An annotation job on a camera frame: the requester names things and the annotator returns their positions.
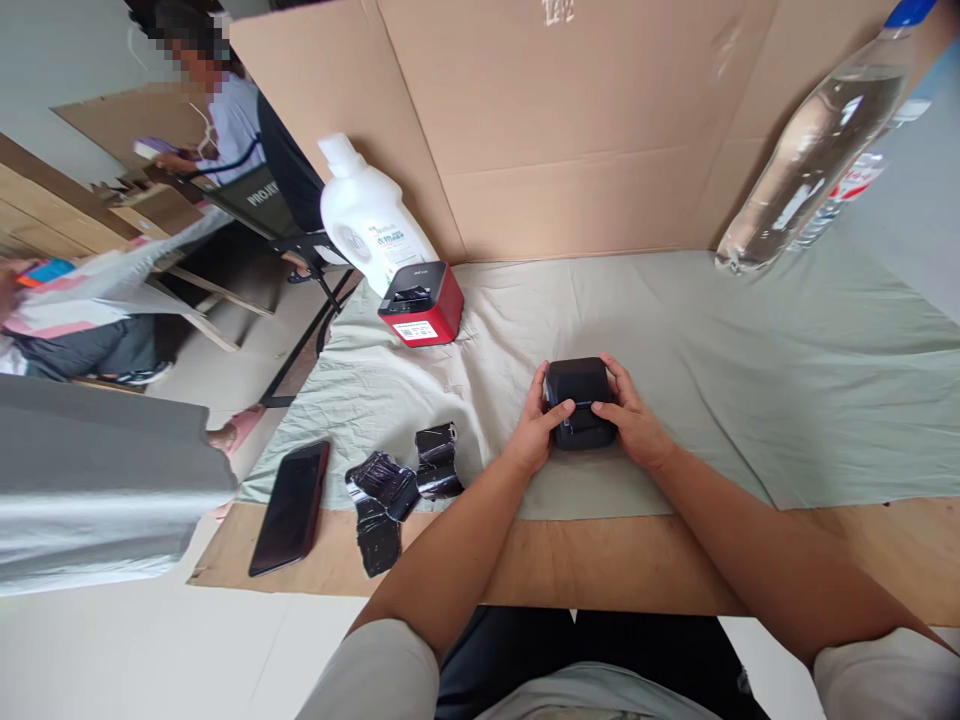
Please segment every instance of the black ribbon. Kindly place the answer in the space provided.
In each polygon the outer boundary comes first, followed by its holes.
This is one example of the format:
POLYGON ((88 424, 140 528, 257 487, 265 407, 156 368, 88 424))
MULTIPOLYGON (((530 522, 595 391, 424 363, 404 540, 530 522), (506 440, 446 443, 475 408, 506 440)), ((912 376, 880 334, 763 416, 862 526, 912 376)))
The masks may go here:
POLYGON ((423 497, 456 497, 463 485, 453 466, 457 428, 453 423, 421 430, 415 442, 416 473, 379 450, 346 475, 347 491, 357 506, 357 545, 367 577, 393 567, 400 557, 400 523, 423 497))

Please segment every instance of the hand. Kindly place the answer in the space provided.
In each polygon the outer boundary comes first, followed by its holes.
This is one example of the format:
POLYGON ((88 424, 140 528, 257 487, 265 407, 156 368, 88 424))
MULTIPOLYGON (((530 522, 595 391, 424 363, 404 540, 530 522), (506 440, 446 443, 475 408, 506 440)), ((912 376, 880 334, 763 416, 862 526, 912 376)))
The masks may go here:
POLYGON ((677 444, 643 404, 623 365, 607 353, 600 353, 600 359, 613 375, 608 379, 615 402, 595 402, 590 409, 619 428, 620 444, 631 460, 646 468, 661 467, 677 449, 677 444))
POLYGON ((196 172, 197 170, 197 164, 195 162, 182 158, 173 152, 160 153, 153 159, 153 164, 162 170, 169 170, 170 172, 180 173, 182 175, 196 172))
POLYGON ((502 457, 509 458, 511 464, 523 469, 529 475, 539 472, 550 454, 550 432, 576 409, 573 400, 564 400, 547 413, 543 412, 543 377, 547 373, 544 360, 533 376, 533 383, 527 391, 520 422, 513 431, 513 437, 507 443, 502 457))

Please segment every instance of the black chair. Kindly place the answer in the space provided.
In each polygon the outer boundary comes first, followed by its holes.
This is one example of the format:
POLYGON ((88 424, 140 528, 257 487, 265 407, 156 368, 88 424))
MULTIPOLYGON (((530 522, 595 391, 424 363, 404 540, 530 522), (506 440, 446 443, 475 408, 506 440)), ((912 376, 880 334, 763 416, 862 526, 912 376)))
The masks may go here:
MULTIPOLYGON (((180 177, 180 181, 187 183, 201 175, 211 175, 223 170, 238 168, 249 160, 259 144, 260 136, 258 135, 236 162, 183 175, 180 177)), ((226 185, 204 189, 203 195, 211 204, 257 234, 262 235, 274 251, 280 254, 295 252, 302 257, 310 266, 314 277, 320 283, 320 287, 323 288, 323 292, 334 310, 337 313, 341 312, 343 308, 339 299, 339 292, 331 291, 326 280, 324 280, 323 258, 317 252, 317 247, 327 248, 342 258, 343 254, 330 241, 325 230, 305 233, 297 226, 290 208, 277 188, 277 181, 274 180, 273 174, 266 163, 244 173, 226 185)), ((341 279, 338 285, 339 289, 342 289, 345 281, 353 274, 353 268, 349 265, 347 267, 349 269, 341 279)))
MULTIPOLYGON (((236 162, 209 170, 181 175, 179 180, 182 183, 187 183, 201 175, 210 175, 223 170, 238 168, 247 162, 258 144, 260 144, 259 135, 250 144, 250 147, 247 148, 243 156, 236 162)), ((290 208, 287 206, 286 201, 280 194, 280 190, 277 188, 277 181, 274 180, 273 174, 266 164, 244 173, 226 185, 203 188, 203 195, 211 204, 217 206, 235 220, 263 236, 271 249, 277 253, 295 252, 302 257, 310 266, 314 277, 317 279, 317 282, 320 283, 320 287, 323 288, 323 292, 327 296, 327 302, 324 303, 320 312, 317 313, 316 317, 307 327, 306 332, 301 336, 300 341, 287 356, 286 361, 271 381, 260 401, 266 407, 289 407, 290 403, 293 402, 293 396, 273 397, 273 393, 280 386, 287 371, 296 361, 304 345, 313 335, 318 325, 320 326, 320 332, 317 336, 317 354, 319 355, 320 351, 323 350, 324 337, 330 321, 334 315, 339 314, 343 310, 343 303, 353 292, 351 289, 341 296, 341 291, 344 286, 346 286, 347 281, 350 280, 355 268, 347 265, 347 271, 343 274, 343 277, 340 278, 340 282, 337 283, 333 290, 330 290, 330 287, 323 277, 323 258, 321 258, 320 253, 317 252, 317 247, 327 248, 342 258, 343 254, 337 250, 336 246, 330 241, 325 230, 314 233, 304 233, 303 230, 297 226, 290 212, 290 208)))

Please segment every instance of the tiled floor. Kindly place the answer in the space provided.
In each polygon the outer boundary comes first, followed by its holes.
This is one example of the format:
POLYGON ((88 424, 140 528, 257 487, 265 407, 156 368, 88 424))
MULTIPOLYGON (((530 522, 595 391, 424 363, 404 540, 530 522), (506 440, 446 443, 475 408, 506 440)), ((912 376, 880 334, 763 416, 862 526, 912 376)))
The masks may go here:
MULTIPOLYGON (((252 269, 231 287, 268 302, 273 272, 252 269)), ((259 398, 322 302, 316 286, 282 285, 269 320, 223 304, 212 319, 233 338, 245 333, 240 352, 192 337, 151 395, 206 405, 210 427, 220 427, 259 398)), ((269 411, 247 441, 234 462, 239 476, 282 416, 269 411)), ((0 599, 0 718, 294 718, 364 601, 187 586, 216 527, 205 517, 164 577, 0 599)), ((722 622, 773 720, 822 717, 804 668, 759 623, 722 622)))

